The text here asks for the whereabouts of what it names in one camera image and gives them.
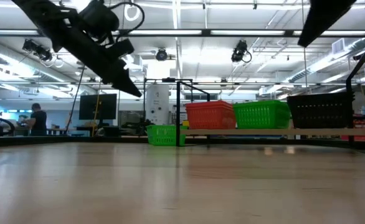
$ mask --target black basket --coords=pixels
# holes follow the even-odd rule
[[[346,128],[353,93],[289,96],[295,128]]]

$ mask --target computer screen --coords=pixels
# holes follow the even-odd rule
[[[95,119],[116,119],[117,94],[100,95],[97,117]],[[79,119],[94,119],[97,95],[80,97]]]

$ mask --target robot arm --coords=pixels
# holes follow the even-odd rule
[[[123,2],[107,8],[103,1],[94,0],[78,13],[75,9],[57,6],[49,0],[12,1],[42,34],[51,39],[55,52],[64,47],[101,77],[104,84],[111,83],[113,88],[141,96],[129,78],[129,71],[124,69],[126,63],[121,59],[126,54],[132,54],[134,47],[128,39],[116,43],[113,40],[112,31],[118,30],[119,20],[111,11],[122,4],[132,4],[141,10],[144,20],[144,12],[139,5]],[[110,44],[102,45],[106,40]]]

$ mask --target ceiling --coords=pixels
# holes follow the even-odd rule
[[[304,1],[304,11],[301,9],[301,0],[258,0],[258,8],[251,9],[253,1],[220,1],[220,0],[181,0],[181,7],[173,9],[173,1],[178,0],[137,0],[145,10],[146,19],[140,29],[298,29],[303,27],[303,16],[308,12],[308,1]],[[105,4],[115,4],[120,1],[105,1]],[[71,6],[75,1],[64,1]],[[203,10],[202,4],[206,4],[207,9]],[[358,0],[357,7],[351,9],[343,16],[331,29],[341,30],[364,30],[365,29],[365,1]],[[0,0],[0,29],[36,29],[35,25],[11,1]],[[123,16],[123,9],[115,9],[115,14],[121,21],[121,28],[130,29],[137,25],[141,18],[135,21],[127,21]],[[129,16],[133,16],[134,9],[130,9]],[[0,44],[10,53],[10,55],[27,56],[29,60],[39,62],[33,55],[27,55],[22,46],[25,37],[0,37]],[[37,43],[46,47],[51,47],[51,41],[44,37],[33,38]],[[232,49],[239,40],[246,40],[251,46],[250,52],[253,60],[248,64],[233,64],[231,62]],[[135,55],[141,56],[144,66],[154,59],[154,52],[159,48],[165,48],[170,55],[177,54],[177,46],[180,46],[180,65],[182,73],[178,74],[176,69],[172,69],[172,77],[192,78],[196,82],[219,82],[221,78],[227,78],[228,82],[285,82],[302,68],[310,67],[315,62],[325,58],[332,51],[331,44],[339,38],[319,38],[316,39],[306,50],[297,45],[297,38],[283,37],[130,37],[135,48]],[[51,66],[46,68],[47,73],[54,72],[69,77],[71,80],[79,80],[80,75],[76,75],[81,65],[77,64],[77,59],[70,55],[65,49],[59,52],[59,58],[64,61],[60,68]],[[321,67],[314,71],[311,77],[302,78],[297,82],[322,82],[339,73],[345,72],[353,67],[354,61],[350,58],[341,58],[338,62],[327,67]],[[36,70],[43,70],[44,66],[34,64]],[[131,72],[132,80],[142,81],[145,69],[142,72]],[[97,77],[91,70],[86,70],[83,76],[84,82],[90,78]],[[238,85],[228,86],[228,89],[236,89]],[[240,90],[259,90],[262,86],[242,86]],[[98,85],[90,86],[93,90],[99,88]]]

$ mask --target plastic basket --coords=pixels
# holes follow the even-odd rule
[[[173,125],[150,125],[146,127],[148,132],[148,142],[154,146],[175,146],[176,127]],[[180,135],[180,146],[185,146],[185,134]]]
[[[302,95],[289,96],[288,105],[295,128],[345,128],[353,100],[347,92]]]
[[[283,129],[289,127],[290,110],[278,100],[234,105],[239,129]]]
[[[186,109],[190,129],[235,129],[236,119],[230,103],[189,103]]]

